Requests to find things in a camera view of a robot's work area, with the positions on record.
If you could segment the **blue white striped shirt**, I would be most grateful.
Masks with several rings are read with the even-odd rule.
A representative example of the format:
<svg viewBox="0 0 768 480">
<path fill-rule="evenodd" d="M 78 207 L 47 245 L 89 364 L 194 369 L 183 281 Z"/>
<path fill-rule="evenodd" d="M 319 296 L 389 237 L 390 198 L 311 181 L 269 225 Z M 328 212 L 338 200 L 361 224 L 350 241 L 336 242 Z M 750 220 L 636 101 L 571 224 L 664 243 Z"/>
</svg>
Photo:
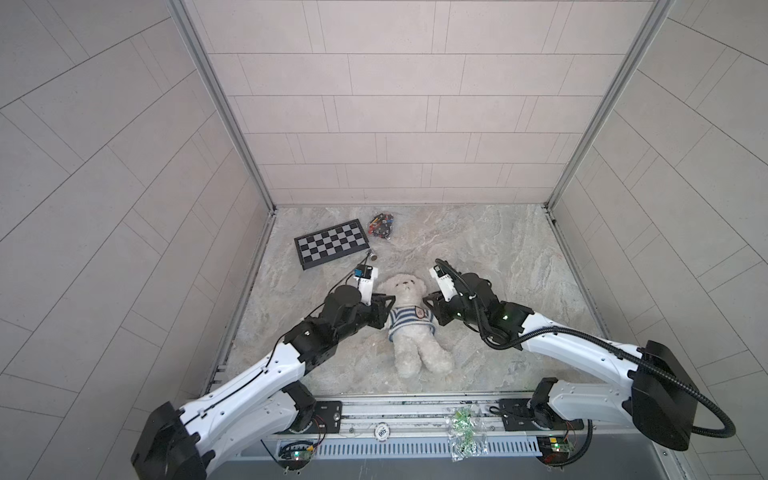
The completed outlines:
<svg viewBox="0 0 768 480">
<path fill-rule="evenodd" d="M 396 332 L 413 326 L 426 327 L 434 334 L 435 317 L 429 309 L 420 306 L 393 307 L 388 318 L 388 340 L 393 342 Z"/>
</svg>

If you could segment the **white teddy bear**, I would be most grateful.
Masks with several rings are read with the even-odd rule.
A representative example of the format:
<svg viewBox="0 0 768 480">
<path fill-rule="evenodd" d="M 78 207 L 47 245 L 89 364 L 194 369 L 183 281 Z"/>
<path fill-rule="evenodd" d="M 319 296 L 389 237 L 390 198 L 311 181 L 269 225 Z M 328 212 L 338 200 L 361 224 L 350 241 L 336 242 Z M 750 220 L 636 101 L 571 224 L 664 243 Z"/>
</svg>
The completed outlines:
<svg viewBox="0 0 768 480">
<path fill-rule="evenodd" d="M 437 321 L 423 302 L 427 295 L 424 281 L 411 274 L 396 274 L 384 281 L 382 290 L 395 297 L 387 325 L 398 376 L 413 378 L 423 367 L 434 374 L 450 373 L 454 362 L 435 338 Z"/>
</svg>

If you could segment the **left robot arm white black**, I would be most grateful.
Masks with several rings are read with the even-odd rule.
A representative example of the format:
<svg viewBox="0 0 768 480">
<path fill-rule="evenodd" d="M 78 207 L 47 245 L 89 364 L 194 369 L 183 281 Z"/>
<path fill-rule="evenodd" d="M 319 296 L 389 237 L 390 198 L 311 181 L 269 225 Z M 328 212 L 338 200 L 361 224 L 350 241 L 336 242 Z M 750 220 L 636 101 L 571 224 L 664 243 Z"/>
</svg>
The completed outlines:
<svg viewBox="0 0 768 480">
<path fill-rule="evenodd" d="M 301 379 L 360 329 L 383 328 L 395 301 L 341 285 L 326 296 L 318 316 L 303 319 L 234 379 L 181 407 L 166 402 L 154 409 L 130 457 L 137 476 L 205 479 L 264 437 L 304 428 L 316 400 Z"/>
</svg>

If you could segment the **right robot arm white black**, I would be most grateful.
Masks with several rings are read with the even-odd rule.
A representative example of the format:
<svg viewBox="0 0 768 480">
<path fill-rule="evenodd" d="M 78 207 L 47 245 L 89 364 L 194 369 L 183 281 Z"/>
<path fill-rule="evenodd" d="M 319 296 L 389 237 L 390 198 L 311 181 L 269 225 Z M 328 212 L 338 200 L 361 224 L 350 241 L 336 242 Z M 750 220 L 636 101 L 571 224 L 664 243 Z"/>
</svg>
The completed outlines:
<svg viewBox="0 0 768 480">
<path fill-rule="evenodd" d="M 424 301 L 440 325 L 462 321 L 491 349 L 545 355 L 598 378 L 592 384 L 543 379 L 529 402 L 542 423 L 633 426 L 668 449 L 688 449 L 698 402 L 683 390 L 692 380 L 668 347 L 654 341 L 639 347 L 568 329 L 529 307 L 499 300 L 491 282 L 474 273 L 435 266 L 430 275 L 438 289 Z"/>
</svg>

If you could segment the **black white chessboard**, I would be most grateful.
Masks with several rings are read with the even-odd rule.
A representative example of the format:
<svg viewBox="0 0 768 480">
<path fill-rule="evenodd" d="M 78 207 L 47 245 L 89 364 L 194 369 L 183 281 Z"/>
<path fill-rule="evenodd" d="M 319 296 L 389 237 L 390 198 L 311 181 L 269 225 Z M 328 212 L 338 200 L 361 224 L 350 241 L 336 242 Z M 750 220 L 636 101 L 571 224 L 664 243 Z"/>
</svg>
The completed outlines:
<svg viewBox="0 0 768 480">
<path fill-rule="evenodd" d="M 358 219 L 296 237 L 294 244 L 303 270 L 369 249 L 366 231 Z"/>
</svg>

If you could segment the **bag of colourful small pieces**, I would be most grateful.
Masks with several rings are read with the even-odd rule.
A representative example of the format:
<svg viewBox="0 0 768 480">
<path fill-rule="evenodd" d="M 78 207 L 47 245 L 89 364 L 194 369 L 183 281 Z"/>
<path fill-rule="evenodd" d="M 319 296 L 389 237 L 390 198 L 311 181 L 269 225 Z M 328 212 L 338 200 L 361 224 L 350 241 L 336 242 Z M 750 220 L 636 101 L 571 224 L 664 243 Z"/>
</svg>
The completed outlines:
<svg viewBox="0 0 768 480">
<path fill-rule="evenodd" d="M 393 222 L 394 217 L 392 214 L 385 212 L 379 213 L 370 221 L 367 232 L 369 235 L 377 238 L 389 239 L 392 232 Z"/>
</svg>

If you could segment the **clear bag green parts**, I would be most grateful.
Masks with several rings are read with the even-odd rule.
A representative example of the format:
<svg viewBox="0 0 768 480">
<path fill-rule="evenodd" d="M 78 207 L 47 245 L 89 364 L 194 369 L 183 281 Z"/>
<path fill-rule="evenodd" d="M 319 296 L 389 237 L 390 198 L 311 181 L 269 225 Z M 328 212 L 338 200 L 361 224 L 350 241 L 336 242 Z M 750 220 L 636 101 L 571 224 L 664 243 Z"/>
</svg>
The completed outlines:
<svg viewBox="0 0 768 480">
<path fill-rule="evenodd" d="M 480 412 L 470 407 L 455 409 L 446 417 L 451 459 L 459 462 L 489 453 L 485 425 Z"/>
</svg>

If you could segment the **left green circuit board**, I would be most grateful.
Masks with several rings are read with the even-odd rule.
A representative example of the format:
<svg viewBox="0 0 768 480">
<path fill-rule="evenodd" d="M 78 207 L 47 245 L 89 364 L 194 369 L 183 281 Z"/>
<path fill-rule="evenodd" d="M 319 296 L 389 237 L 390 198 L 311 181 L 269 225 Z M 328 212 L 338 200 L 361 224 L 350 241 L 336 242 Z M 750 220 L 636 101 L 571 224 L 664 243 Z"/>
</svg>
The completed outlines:
<svg viewBox="0 0 768 480">
<path fill-rule="evenodd" d="M 282 445 L 278 450 L 277 462 L 285 472 L 299 473 L 314 458 L 317 444 L 301 440 Z"/>
</svg>

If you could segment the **green circuit board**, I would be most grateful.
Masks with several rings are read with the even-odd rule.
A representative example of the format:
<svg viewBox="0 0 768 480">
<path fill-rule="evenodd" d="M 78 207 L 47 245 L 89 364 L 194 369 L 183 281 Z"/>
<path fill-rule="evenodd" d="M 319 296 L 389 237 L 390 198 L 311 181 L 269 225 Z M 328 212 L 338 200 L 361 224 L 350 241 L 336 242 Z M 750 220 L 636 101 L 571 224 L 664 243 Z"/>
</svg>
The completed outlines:
<svg viewBox="0 0 768 480">
<path fill-rule="evenodd" d="M 317 444 L 301 440 L 282 445 L 278 450 L 277 462 L 285 472 L 299 473 L 314 458 Z"/>
<path fill-rule="evenodd" d="M 539 436 L 536 442 L 541 453 L 538 460 L 545 465 L 563 463 L 570 458 L 572 444 L 564 437 Z"/>
</svg>

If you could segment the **right green circuit board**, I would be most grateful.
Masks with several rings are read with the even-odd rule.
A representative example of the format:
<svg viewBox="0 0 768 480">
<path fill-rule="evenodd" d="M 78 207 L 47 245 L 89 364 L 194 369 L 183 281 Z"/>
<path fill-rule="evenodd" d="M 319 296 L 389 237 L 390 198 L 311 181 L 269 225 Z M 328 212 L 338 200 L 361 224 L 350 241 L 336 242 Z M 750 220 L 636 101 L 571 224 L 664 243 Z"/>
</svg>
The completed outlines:
<svg viewBox="0 0 768 480">
<path fill-rule="evenodd" d="M 538 460 L 545 465 L 563 463 L 570 458 L 572 444 L 564 437 L 539 436 L 536 442 L 541 453 Z"/>
</svg>

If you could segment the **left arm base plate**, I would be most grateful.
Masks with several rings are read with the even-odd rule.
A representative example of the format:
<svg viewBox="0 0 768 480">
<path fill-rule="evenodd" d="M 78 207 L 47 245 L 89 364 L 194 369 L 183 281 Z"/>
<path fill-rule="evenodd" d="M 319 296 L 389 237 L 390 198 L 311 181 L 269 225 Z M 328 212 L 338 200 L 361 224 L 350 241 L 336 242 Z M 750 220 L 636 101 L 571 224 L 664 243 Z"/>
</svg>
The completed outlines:
<svg viewBox="0 0 768 480">
<path fill-rule="evenodd" d="M 299 411 L 297 418 L 286 429 L 275 435 L 315 435 L 338 434 L 342 418 L 341 401 L 318 401 L 312 409 Z"/>
</svg>

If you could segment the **aluminium front rail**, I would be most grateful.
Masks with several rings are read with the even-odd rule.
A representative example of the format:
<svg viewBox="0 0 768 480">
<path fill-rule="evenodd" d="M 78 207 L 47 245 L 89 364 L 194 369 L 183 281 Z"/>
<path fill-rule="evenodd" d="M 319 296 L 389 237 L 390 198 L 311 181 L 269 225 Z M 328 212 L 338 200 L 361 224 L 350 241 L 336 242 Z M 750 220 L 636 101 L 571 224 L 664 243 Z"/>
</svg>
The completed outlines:
<svg viewBox="0 0 768 480">
<path fill-rule="evenodd" d="M 584 421 L 612 430 L 637 430 L 627 408 L 628 399 L 616 388 L 603 384 L 557 382 L 548 394 L 534 392 L 495 392 L 484 394 L 430 395 L 363 395 L 341 398 L 315 398 L 318 401 L 341 401 L 342 418 L 338 434 L 373 438 L 377 424 L 385 422 L 391 435 L 426 436 L 446 429 L 446 417 L 455 409 L 470 407 L 480 412 L 483 423 L 492 431 L 506 431 L 502 419 L 492 415 L 488 407 L 501 399 L 529 399 L 530 406 L 549 405 L 563 419 Z M 527 435 L 543 435 L 559 431 L 521 431 Z"/>
</svg>

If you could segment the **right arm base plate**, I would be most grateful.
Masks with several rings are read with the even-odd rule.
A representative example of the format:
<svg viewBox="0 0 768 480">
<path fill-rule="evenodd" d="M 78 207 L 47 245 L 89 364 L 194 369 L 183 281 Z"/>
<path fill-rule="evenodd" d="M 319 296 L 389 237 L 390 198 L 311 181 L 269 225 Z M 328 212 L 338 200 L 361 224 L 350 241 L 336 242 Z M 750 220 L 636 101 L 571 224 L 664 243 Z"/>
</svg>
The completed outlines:
<svg viewBox="0 0 768 480">
<path fill-rule="evenodd" d="M 502 419 L 506 431 L 565 431 L 585 428 L 581 419 L 567 421 L 549 405 L 530 406 L 529 399 L 501 399 L 488 407 L 490 414 Z"/>
</svg>

